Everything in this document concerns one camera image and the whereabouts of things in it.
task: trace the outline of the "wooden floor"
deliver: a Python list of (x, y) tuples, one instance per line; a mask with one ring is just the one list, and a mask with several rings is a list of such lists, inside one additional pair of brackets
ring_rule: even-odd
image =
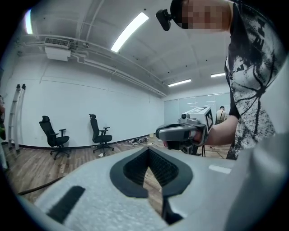
[[(147, 143), (153, 143), (152, 146), (155, 147), (163, 147), (163, 142), (156, 137), (149, 138)], [(127, 142), (113, 144), (111, 146), (114, 147), (114, 151), (106, 149), (106, 155), (114, 155), (133, 148), (147, 146), (147, 143), (134, 146)], [(6, 172), (6, 175), (15, 193), (44, 185), (58, 177), (69, 174), (84, 163), (102, 158), (98, 157), (101, 150), (93, 154), (92, 148), (74, 149), (71, 150), (69, 158), (60, 154), (56, 160), (53, 160), (49, 154), (50, 150), (21, 148), (20, 154), (17, 155), (14, 149), (8, 150), (8, 145), (3, 145), (3, 149), (10, 166), (10, 170)], [(228, 145), (212, 148), (206, 146), (206, 157), (226, 158), (228, 149)], [(158, 213), (161, 213), (162, 189), (150, 169), (145, 175), (144, 188), (149, 191), (150, 204)], [(34, 203), (45, 189), (29, 193), (24, 197)]]

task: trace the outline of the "black baseboard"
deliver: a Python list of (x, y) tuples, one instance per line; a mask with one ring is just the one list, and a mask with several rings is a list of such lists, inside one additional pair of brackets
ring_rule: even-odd
[[(132, 140), (132, 139), (137, 139), (137, 138), (143, 138), (143, 137), (146, 137), (146, 136), (149, 136), (148, 135), (143, 135), (143, 136), (139, 136), (139, 137), (136, 137), (136, 138), (131, 138), (131, 139), (125, 139), (125, 140), (121, 140), (121, 141), (117, 141), (117, 142), (113, 142), (113, 143), (108, 143), (108, 144), (116, 144), (116, 143), (122, 143), (122, 142), (126, 142), (126, 141), (129, 141), (129, 140)], [(4, 144), (8, 144), (7, 141), (4, 141), (1, 143), (2, 145)], [(88, 145), (88, 146), (79, 146), (79, 147), (65, 147), (65, 148), (68, 148), (68, 149), (83, 149), (83, 148), (91, 148), (91, 147), (94, 147), (94, 146), (97, 146), (99, 144), (93, 144), (93, 145)], [(38, 147), (38, 146), (29, 146), (29, 145), (23, 145), (23, 144), (20, 144), (19, 147), (22, 147), (22, 148), (32, 148), (32, 149), (45, 149), (45, 150), (55, 150), (57, 148), (51, 148), (51, 147)]]

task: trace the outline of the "chair headrest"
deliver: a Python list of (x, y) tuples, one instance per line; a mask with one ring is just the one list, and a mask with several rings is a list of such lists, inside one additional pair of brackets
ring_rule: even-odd
[(89, 117), (90, 117), (91, 120), (96, 119), (96, 115), (94, 115), (94, 114), (89, 114)]
[(42, 116), (42, 122), (49, 122), (49, 121), (50, 121), (50, 119), (48, 116), (46, 116), (46, 115)]

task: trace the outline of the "air conditioning unit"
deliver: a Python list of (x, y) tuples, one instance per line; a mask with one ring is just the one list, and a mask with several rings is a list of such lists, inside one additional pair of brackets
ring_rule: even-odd
[(45, 53), (47, 54), (48, 59), (68, 61), (68, 57), (70, 57), (71, 51), (46, 46)]
[(44, 44), (46, 46), (50, 47), (58, 47), (61, 49), (66, 49), (68, 50), (70, 47), (70, 41), (69, 40), (63, 40), (63, 39), (58, 39), (58, 38), (45, 38)]

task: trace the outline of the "office chair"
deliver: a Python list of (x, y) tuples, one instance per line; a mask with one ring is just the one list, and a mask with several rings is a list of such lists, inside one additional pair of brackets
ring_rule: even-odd
[(112, 151), (114, 150), (114, 148), (110, 147), (107, 142), (112, 140), (112, 136), (111, 135), (105, 135), (106, 132), (108, 131), (108, 128), (110, 127), (104, 127), (104, 130), (99, 130), (98, 128), (98, 121), (96, 120), (96, 116), (94, 114), (89, 114), (90, 116), (90, 123), (92, 126), (92, 130), (93, 130), (93, 137), (92, 137), (92, 141), (94, 143), (100, 143), (100, 145), (98, 145), (97, 149), (93, 150), (93, 152), (95, 153), (95, 151), (99, 150), (99, 149), (103, 149), (103, 155), (105, 156), (105, 148), (109, 148)]
[(60, 129), (59, 131), (61, 131), (61, 137), (56, 137), (56, 135), (58, 135), (58, 133), (55, 133), (49, 117), (44, 115), (42, 116), (42, 121), (39, 122), (42, 130), (44, 131), (45, 135), (47, 136), (47, 142), (51, 147), (55, 147), (57, 146), (57, 148), (53, 151), (50, 152), (50, 155), (53, 154), (53, 152), (57, 152), (56, 155), (54, 156), (54, 160), (56, 160), (56, 157), (59, 153), (65, 153), (67, 155), (67, 157), (69, 157), (69, 154), (67, 152), (65, 152), (65, 150), (68, 150), (68, 148), (64, 148), (64, 143), (66, 143), (69, 140), (69, 136), (63, 136), (63, 131), (65, 131), (66, 129)]

